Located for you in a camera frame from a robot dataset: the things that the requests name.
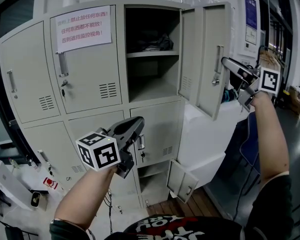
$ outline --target forearm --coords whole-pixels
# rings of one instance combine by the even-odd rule
[[[255,103],[261,181],[289,170],[288,147],[276,110],[267,94]]]
[[[54,218],[87,230],[109,189],[114,171],[90,169],[68,192],[56,209]]]

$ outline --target hand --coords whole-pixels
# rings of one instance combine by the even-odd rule
[[[254,107],[259,107],[264,101],[270,101],[269,95],[264,91],[259,91],[254,95],[251,105]]]
[[[118,170],[118,165],[113,165],[111,167],[108,167],[106,169],[103,170],[99,170],[96,171],[94,169],[89,169],[89,172],[91,172],[92,174],[99,174],[99,175],[108,175],[108,174],[115,174]]]

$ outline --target locker handle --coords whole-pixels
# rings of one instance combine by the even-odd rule
[[[43,150],[37,150],[37,152],[40,154],[40,156],[42,157],[42,159],[48,164],[50,165],[49,159],[46,157],[45,153]]]
[[[69,76],[66,54],[64,52],[60,52],[60,53],[58,52],[57,55],[59,57],[59,63],[60,63],[59,77],[64,78]]]
[[[213,86],[217,86],[220,84],[219,76],[220,76],[221,70],[222,70],[221,59],[223,58],[223,56],[224,56],[224,47],[221,45],[217,45],[216,46],[215,67],[214,67],[215,74],[214,74],[212,82],[211,82]]]
[[[145,148],[145,135],[141,134],[138,139],[136,140],[136,144],[138,147],[138,150],[143,150]]]
[[[222,67],[221,59],[223,58],[223,56],[224,56],[224,47],[221,45],[217,45],[214,71],[218,74],[221,74],[221,67]]]
[[[14,76],[12,74],[12,69],[8,70],[6,73],[9,77],[9,81],[10,81],[10,85],[11,85],[11,92],[15,93],[17,91],[17,87],[16,87],[16,83],[14,80]]]
[[[189,196],[189,194],[191,193],[192,191],[192,187],[188,186],[188,191],[185,193],[186,196]]]

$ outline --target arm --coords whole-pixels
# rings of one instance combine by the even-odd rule
[[[252,105],[255,107],[261,183],[264,186],[273,177],[289,171],[288,147],[268,94],[257,93]]]
[[[90,169],[68,192],[54,218],[87,230],[109,189],[117,167],[96,172]]]
[[[255,96],[252,105],[259,141],[260,177],[263,186],[246,225],[246,239],[287,240],[294,227],[289,175],[288,148],[275,108],[264,92]]]

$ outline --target wooden floor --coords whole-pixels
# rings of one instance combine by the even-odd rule
[[[149,216],[155,214],[169,214],[179,217],[222,217],[207,193],[201,187],[193,192],[187,203],[183,203],[179,198],[173,198],[149,206],[147,212]]]

